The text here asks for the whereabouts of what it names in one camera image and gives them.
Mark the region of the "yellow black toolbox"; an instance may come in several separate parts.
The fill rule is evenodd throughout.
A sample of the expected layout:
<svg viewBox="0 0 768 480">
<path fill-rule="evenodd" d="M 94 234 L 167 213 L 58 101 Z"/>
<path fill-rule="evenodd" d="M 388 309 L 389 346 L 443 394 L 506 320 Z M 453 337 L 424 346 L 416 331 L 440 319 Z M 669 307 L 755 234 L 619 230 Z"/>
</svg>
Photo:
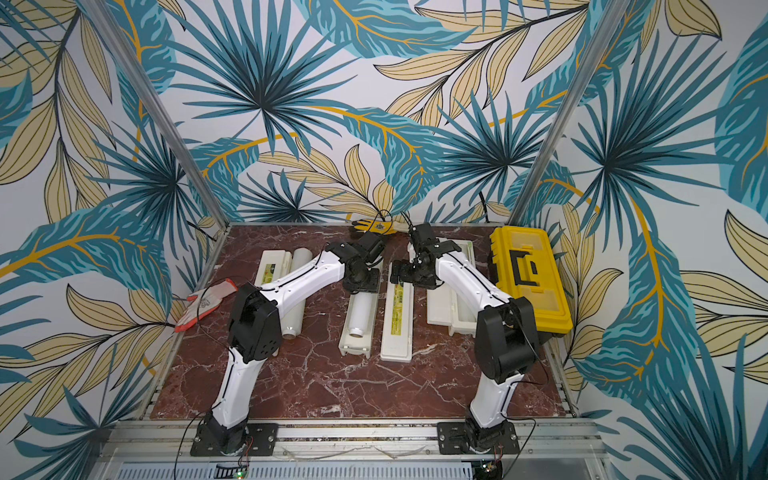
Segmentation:
<svg viewBox="0 0 768 480">
<path fill-rule="evenodd" d="M 536 328 L 553 336 L 573 330 L 561 276 L 547 232 L 503 226 L 490 234 L 488 268 L 491 282 L 514 298 L 532 305 Z"/>
</svg>

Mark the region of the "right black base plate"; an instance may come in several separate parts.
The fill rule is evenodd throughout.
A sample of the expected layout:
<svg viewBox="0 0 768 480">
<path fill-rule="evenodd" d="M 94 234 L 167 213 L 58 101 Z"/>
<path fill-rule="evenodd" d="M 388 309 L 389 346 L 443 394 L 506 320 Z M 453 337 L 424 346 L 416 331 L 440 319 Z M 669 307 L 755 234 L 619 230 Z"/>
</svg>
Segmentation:
<svg viewBox="0 0 768 480">
<path fill-rule="evenodd" d="M 517 454 L 519 437 L 514 425 L 503 420 L 500 424 L 481 428 L 474 420 L 438 422 L 437 439 L 442 455 Z"/>
</svg>

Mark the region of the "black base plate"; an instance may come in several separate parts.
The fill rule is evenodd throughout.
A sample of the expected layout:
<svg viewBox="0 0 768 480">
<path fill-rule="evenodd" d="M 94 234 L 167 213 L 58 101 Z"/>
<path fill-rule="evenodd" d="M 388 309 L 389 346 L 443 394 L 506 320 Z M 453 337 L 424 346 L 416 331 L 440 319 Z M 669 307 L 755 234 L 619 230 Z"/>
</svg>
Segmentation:
<svg viewBox="0 0 768 480">
<path fill-rule="evenodd" d="M 442 455 L 517 454 L 519 437 L 514 425 L 503 420 L 500 424 L 481 428 L 474 420 L 438 422 L 437 439 Z"/>
<path fill-rule="evenodd" d="M 214 420 L 198 426 L 190 450 L 192 457 L 268 457 L 272 456 L 279 425 L 276 423 L 241 423 L 224 429 Z"/>
</svg>

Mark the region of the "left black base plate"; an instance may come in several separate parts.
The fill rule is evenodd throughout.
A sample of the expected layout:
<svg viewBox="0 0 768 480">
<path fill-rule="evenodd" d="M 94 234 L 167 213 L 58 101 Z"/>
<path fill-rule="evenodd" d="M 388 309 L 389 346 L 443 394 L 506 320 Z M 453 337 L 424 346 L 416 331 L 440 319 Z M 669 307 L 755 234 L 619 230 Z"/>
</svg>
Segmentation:
<svg viewBox="0 0 768 480">
<path fill-rule="evenodd" d="M 279 425 L 276 423 L 241 423 L 224 429 L 214 420 L 198 426 L 190 450 L 192 457 L 268 457 L 272 456 Z"/>
</svg>

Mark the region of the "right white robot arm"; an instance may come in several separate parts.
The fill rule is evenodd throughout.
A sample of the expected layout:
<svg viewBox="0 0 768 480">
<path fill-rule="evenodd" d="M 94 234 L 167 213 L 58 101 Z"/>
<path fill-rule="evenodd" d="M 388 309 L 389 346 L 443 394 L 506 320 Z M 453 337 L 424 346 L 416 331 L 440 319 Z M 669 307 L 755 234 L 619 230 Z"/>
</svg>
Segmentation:
<svg viewBox="0 0 768 480">
<path fill-rule="evenodd" d="M 469 406 L 469 424 L 495 428 L 507 419 L 517 384 L 539 360 L 534 308 L 527 299 L 496 287 L 455 242 L 438 239 L 430 224 L 410 226 L 408 234 L 414 257 L 395 261 L 390 281 L 428 290 L 447 286 L 475 310 L 474 355 L 481 377 Z"/>
</svg>

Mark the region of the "white dispenser box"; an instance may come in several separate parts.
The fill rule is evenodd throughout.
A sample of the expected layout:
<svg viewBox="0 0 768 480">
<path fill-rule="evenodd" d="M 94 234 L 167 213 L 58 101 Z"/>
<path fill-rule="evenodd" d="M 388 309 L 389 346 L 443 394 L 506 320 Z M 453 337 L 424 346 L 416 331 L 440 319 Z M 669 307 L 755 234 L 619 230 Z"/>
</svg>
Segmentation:
<svg viewBox="0 0 768 480">
<path fill-rule="evenodd" d="M 380 357 L 410 363 L 413 355 L 413 286 L 387 284 Z"/>
<path fill-rule="evenodd" d="M 257 287 L 271 283 L 288 275 L 291 270 L 292 254 L 286 250 L 265 250 L 262 252 L 253 284 Z"/>
</svg>

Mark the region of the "dispenser tray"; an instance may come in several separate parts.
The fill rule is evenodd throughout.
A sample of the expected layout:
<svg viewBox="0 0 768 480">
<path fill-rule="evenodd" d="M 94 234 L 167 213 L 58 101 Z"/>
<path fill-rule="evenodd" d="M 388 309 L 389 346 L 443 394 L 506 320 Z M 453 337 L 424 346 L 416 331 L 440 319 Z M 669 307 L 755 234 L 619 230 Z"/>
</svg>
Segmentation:
<svg viewBox="0 0 768 480">
<path fill-rule="evenodd" d="M 378 300 L 376 302 L 375 318 L 374 318 L 374 321 L 372 322 L 371 330 L 362 338 L 354 338 L 349 335 L 347 331 L 347 327 L 348 327 L 348 308 L 347 308 L 345 323 L 342 328 L 342 333 L 341 333 L 341 337 L 338 344 L 338 348 L 342 355 L 348 355 L 348 354 L 364 355 L 366 358 L 369 358 L 371 356 L 372 339 L 373 339 L 374 325 L 375 325 L 375 319 L 377 314 L 377 306 L 378 306 Z"/>
</svg>

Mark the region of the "thin wrap roll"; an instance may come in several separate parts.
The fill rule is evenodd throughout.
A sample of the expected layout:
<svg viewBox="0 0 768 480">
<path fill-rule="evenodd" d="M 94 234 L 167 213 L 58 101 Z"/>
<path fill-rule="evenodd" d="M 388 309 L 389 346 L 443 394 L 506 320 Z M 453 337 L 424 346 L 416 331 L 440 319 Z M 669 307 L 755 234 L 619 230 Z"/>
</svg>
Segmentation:
<svg viewBox="0 0 768 480">
<path fill-rule="evenodd" d="M 361 292 L 350 297 L 347 331 L 354 338 L 362 338 L 371 330 L 378 298 L 375 293 Z"/>
</svg>

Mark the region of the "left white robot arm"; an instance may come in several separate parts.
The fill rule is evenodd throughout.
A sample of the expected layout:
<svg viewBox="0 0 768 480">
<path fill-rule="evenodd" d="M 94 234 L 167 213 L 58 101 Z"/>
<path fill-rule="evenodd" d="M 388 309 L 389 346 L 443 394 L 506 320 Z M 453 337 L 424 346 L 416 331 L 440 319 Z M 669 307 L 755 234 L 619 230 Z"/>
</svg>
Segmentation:
<svg viewBox="0 0 768 480">
<path fill-rule="evenodd" d="M 384 249 L 384 236 L 368 232 L 355 241 L 326 245 L 310 262 L 271 283 L 239 287 L 230 317 L 230 361 L 212 407 L 218 426 L 230 431 L 247 421 L 261 366 L 282 345 L 282 317 L 337 282 L 351 294 L 376 293 L 380 269 L 375 264 Z"/>
</svg>

